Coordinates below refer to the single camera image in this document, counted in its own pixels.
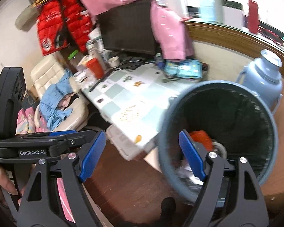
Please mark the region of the person's left hand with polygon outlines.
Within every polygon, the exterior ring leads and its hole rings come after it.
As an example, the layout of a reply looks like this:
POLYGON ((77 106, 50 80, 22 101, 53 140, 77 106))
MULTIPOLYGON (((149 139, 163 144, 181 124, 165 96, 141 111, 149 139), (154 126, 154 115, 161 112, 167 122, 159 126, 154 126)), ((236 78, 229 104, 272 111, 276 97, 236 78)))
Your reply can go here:
POLYGON ((5 189, 12 195, 18 195, 17 190, 12 181, 9 179, 6 171, 0 166, 0 203, 7 207, 7 202, 2 193, 2 189, 5 189))

